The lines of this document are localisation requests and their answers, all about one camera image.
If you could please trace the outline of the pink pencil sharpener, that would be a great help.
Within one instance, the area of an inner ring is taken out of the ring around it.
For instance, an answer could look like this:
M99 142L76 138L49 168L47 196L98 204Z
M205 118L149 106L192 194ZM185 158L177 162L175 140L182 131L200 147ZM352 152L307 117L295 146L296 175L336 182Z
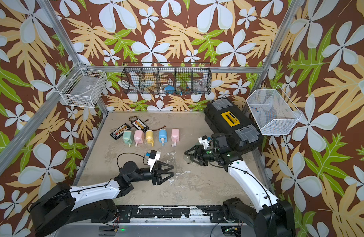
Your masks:
M171 131L172 147L177 146L179 140L180 140L180 131L177 128L173 128Z
M142 130L136 130L134 133L134 142L137 147L139 144L144 143L144 132Z

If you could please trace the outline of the blue pencil sharpener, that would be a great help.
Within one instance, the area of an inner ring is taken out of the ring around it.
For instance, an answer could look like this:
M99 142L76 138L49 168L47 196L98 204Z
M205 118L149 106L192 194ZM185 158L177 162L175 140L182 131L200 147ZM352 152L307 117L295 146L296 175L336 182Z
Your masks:
M165 143L167 143L167 131L165 128L159 130L158 139L159 142L162 144L162 146L164 146Z

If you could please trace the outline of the yellow pencil sharpener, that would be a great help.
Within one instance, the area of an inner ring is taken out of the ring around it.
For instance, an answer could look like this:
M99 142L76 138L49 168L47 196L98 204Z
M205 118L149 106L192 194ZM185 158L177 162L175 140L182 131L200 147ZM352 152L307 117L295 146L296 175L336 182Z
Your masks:
M152 130L147 130L145 133L145 139L147 144L150 144L152 147L154 146L154 137L153 137L153 131Z

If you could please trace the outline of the green pencil sharpener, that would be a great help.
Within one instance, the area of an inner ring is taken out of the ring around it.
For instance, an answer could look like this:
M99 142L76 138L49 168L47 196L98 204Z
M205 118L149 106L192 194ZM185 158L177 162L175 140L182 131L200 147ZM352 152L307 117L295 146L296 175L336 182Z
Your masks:
M122 139L125 144L127 144L129 147L131 147L133 144L133 141L134 141L134 136L133 136L132 131L126 130L125 132L123 132Z

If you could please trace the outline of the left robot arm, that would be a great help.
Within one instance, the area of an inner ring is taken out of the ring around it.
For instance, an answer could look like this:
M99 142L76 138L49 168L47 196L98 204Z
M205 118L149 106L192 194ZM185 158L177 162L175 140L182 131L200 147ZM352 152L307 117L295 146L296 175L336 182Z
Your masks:
M45 237L66 224L83 220L113 221L119 217L114 199L131 192L132 183L151 181L161 185L174 176L173 168L164 162L156 162L153 169L138 168L129 161L119 169L117 177L107 182L84 187L57 184L29 208L35 235Z

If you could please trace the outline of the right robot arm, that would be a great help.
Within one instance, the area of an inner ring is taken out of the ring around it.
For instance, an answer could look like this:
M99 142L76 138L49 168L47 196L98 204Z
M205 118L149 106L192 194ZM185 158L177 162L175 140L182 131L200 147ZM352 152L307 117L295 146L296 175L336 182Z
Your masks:
M191 163L208 166L216 162L241 186L252 205L246 205L239 198L223 203L226 219L236 219L253 227L257 237L294 237L296 228L294 210L285 200L270 192L252 173L243 157L234 150L223 133L203 136L199 143L185 151Z

